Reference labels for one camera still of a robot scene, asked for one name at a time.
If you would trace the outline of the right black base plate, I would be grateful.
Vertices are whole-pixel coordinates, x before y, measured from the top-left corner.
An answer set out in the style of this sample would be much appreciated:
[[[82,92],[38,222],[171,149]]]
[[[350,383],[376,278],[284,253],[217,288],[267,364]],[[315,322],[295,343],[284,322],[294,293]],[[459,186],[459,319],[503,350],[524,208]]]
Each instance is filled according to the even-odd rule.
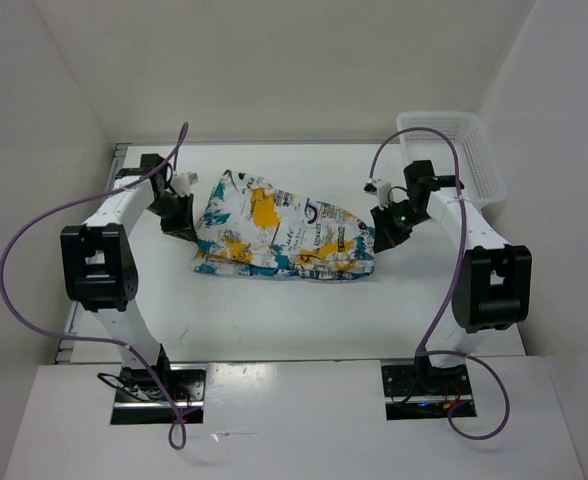
[[[381,363],[386,418],[395,420],[476,417],[472,388],[465,365],[420,372],[414,360]]]

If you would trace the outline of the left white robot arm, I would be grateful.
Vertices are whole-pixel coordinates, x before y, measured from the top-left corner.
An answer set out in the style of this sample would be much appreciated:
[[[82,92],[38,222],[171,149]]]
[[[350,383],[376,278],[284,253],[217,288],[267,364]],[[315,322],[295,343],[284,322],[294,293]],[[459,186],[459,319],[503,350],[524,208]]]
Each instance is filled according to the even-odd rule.
[[[123,168],[115,178],[116,194],[106,198],[82,224],[60,234],[66,292],[91,312],[119,342],[125,385],[159,400],[174,385],[164,347],[150,333],[135,297],[139,274],[129,234],[144,211],[160,219],[165,235],[196,242],[194,195],[197,177],[172,186],[171,166],[158,154],[144,154],[136,168]]]

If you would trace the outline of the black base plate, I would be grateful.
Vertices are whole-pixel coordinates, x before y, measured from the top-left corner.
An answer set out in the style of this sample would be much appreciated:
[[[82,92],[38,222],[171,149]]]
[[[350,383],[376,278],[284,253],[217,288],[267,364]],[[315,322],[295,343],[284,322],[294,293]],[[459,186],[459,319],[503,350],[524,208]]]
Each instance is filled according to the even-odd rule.
[[[115,391],[110,424],[169,425],[175,419],[166,398],[158,387],[140,388],[125,373],[99,373],[97,377]],[[169,372],[169,393],[184,413],[183,423],[202,424],[206,385],[204,366],[179,365]]]
[[[381,363],[386,418],[395,420],[476,417],[472,388],[465,365],[420,372],[414,360]]]

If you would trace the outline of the white plastic mesh basket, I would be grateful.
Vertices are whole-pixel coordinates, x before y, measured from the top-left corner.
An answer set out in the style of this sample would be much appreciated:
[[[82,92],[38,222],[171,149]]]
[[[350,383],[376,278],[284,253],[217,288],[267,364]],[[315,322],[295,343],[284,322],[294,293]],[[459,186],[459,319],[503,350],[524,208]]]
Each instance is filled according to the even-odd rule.
[[[405,133],[399,140],[404,162],[430,160],[435,173],[454,173],[453,156],[439,131],[454,145],[460,176],[467,197],[479,209],[501,203],[507,188],[497,156],[480,118],[469,112],[411,111],[397,116],[396,125]]]

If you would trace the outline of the colourful printed shorts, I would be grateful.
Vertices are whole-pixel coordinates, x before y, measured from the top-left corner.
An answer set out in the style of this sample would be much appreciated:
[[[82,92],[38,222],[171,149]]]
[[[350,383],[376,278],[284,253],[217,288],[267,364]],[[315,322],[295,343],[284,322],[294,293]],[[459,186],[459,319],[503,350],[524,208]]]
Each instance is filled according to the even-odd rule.
[[[331,203],[227,170],[196,223],[200,274],[351,281],[375,271],[375,229]]]

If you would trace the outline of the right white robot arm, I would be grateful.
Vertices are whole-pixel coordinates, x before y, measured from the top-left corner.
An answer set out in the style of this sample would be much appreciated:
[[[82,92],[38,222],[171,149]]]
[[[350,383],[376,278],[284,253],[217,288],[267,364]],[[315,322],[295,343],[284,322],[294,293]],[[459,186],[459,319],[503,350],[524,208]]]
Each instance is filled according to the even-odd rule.
[[[496,233],[467,198],[455,175],[438,176],[432,162],[419,160],[404,169],[407,198],[392,199],[393,187],[370,179],[364,191],[377,197],[371,210],[374,251],[395,248],[410,238],[414,227],[435,221],[457,248],[453,280],[438,310],[452,312],[450,335],[445,340],[452,364],[444,366],[425,354],[428,340],[419,342],[412,378],[424,393],[434,393],[482,341],[490,330],[503,331],[524,321],[529,312],[532,254],[524,245],[512,245]]]

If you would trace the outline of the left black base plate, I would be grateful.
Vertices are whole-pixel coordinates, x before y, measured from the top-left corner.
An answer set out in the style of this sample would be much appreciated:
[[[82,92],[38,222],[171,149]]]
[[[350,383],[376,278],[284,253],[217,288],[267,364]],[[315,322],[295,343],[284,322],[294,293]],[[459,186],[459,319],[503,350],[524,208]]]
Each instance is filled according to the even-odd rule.
[[[115,391],[110,424],[169,425],[175,419],[166,398],[158,387],[140,388],[125,373],[99,373],[97,377]],[[183,423],[202,424],[206,385],[204,366],[179,365],[169,372],[169,393],[184,413]]]

